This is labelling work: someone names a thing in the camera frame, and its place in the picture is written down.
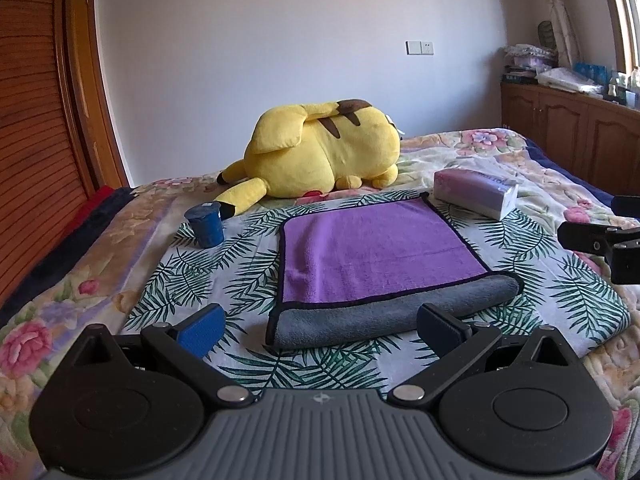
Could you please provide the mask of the blue cup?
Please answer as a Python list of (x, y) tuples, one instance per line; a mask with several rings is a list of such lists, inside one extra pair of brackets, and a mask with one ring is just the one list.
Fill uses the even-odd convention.
[(213, 248), (224, 241), (220, 203), (207, 202), (191, 207), (184, 213), (184, 218), (201, 248)]

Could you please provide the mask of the white folded cloth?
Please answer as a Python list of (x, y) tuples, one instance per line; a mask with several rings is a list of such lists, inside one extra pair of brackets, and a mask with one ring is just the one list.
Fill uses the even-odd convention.
[(538, 74), (536, 79), (542, 86), (570, 93), (601, 94), (603, 91), (600, 84), (565, 67), (546, 70)]

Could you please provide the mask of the wooden cabinet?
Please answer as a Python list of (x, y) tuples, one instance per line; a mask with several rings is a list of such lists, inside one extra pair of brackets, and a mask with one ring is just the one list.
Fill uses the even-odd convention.
[(639, 113), (583, 94), (501, 85), (502, 122), (574, 176), (613, 195), (639, 193)]

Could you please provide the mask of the floral bed quilt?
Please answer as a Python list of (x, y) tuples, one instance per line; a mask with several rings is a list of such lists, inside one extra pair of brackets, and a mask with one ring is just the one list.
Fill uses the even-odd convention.
[[(428, 190), (437, 170), (475, 169), (518, 182), (519, 210), (555, 235), (565, 221), (608, 224), (623, 229), (632, 221), (612, 213), (608, 194), (549, 160), (538, 146), (506, 129), (427, 134), (401, 144), (400, 174), (381, 193)], [(212, 174), (157, 181), (134, 190), (134, 199), (61, 281), (42, 292), (1, 326), (1, 474), (33, 479), (42, 471), (28, 431), (28, 415), (81, 331), (91, 323), (115, 333), (124, 326), (143, 289), (165, 255), (190, 207), (218, 194)], [(369, 190), (331, 193), (309, 200), (264, 200), (258, 209), (308, 205), (380, 194)], [(606, 478), (639, 473), (639, 289), (615, 285), (597, 256), (574, 252), (622, 296), (631, 322), (582, 357), (585, 368), (614, 412), (614, 432), (600, 463)]]

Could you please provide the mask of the red cloth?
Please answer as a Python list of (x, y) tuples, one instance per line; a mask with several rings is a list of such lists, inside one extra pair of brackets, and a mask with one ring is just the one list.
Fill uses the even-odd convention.
[(69, 236), (71, 232), (79, 228), (103, 202), (114, 194), (114, 188), (108, 185), (101, 186), (78, 209), (74, 218), (68, 222), (62, 231), (62, 237)]

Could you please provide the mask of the patterned curtain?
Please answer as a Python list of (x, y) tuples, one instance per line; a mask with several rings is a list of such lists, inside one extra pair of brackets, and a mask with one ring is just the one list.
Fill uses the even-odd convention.
[(546, 0), (552, 24), (559, 64), (572, 68), (580, 61), (580, 50), (575, 29), (564, 0)]

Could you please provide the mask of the dark blue blanket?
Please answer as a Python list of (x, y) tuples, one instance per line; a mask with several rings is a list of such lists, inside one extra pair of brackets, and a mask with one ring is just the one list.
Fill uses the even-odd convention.
[(61, 237), (53, 249), (27, 273), (1, 307), (1, 326), (16, 315), (25, 304), (51, 288), (73, 269), (93, 243), (110, 225), (116, 214), (134, 199), (134, 190), (114, 188), (114, 194), (69, 236)]

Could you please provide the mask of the yellow Pikachu plush toy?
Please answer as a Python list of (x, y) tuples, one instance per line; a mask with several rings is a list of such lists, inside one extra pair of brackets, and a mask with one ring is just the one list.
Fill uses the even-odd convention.
[(216, 197), (224, 220), (266, 196), (382, 190), (398, 178), (400, 131), (363, 100), (273, 107), (259, 117), (242, 159), (218, 174), (228, 188)]

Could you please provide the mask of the wooden slatted wardrobe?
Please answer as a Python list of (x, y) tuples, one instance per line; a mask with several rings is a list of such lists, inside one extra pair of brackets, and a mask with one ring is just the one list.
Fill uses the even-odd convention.
[(68, 72), (64, 0), (1, 0), (1, 296), (94, 190)]

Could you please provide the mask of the white wall socket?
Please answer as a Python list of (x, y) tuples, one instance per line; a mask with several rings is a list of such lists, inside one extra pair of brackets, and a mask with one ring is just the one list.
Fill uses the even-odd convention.
[(431, 41), (408, 40), (406, 52), (408, 55), (434, 55), (434, 44)]

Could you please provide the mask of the tissue pack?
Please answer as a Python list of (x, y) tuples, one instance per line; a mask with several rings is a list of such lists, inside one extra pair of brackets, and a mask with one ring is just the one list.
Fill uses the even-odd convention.
[(518, 184), (475, 170), (449, 168), (434, 173), (433, 194), (441, 202), (501, 221), (515, 209)]

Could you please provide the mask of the purple and grey towel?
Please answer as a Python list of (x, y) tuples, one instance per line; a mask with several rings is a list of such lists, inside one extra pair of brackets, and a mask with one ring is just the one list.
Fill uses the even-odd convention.
[(276, 350), (411, 332), (424, 304), (468, 318), (524, 289), (518, 274), (490, 270), (425, 193), (285, 221), (279, 252), (265, 332)]

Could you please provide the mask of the blue box on cabinet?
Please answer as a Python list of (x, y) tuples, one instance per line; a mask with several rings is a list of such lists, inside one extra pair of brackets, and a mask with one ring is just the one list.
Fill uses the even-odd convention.
[(574, 64), (574, 71), (591, 79), (598, 86), (606, 86), (611, 78), (610, 71), (604, 65), (577, 62)]

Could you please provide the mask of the stack of folded linens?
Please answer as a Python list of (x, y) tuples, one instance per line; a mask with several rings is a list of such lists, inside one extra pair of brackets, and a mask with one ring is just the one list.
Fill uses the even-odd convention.
[(532, 44), (514, 44), (504, 47), (503, 52), (503, 82), (536, 84), (539, 74), (558, 66), (558, 54), (555, 50)]

